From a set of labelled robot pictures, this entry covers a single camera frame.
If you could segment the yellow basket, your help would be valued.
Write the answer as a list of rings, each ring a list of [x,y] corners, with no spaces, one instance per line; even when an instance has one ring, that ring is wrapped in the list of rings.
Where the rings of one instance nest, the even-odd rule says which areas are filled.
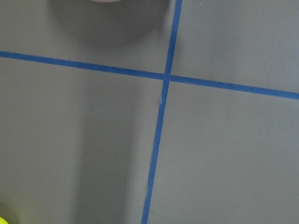
[[[8,222],[4,218],[0,217],[0,224],[8,224]]]

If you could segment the pink bowl with ice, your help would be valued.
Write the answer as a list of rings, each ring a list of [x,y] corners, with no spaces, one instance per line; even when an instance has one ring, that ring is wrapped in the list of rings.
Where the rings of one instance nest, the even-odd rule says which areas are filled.
[[[121,0],[91,0],[91,1],[101,2],[101,3],[112,3],[112,2],[118,2]]]

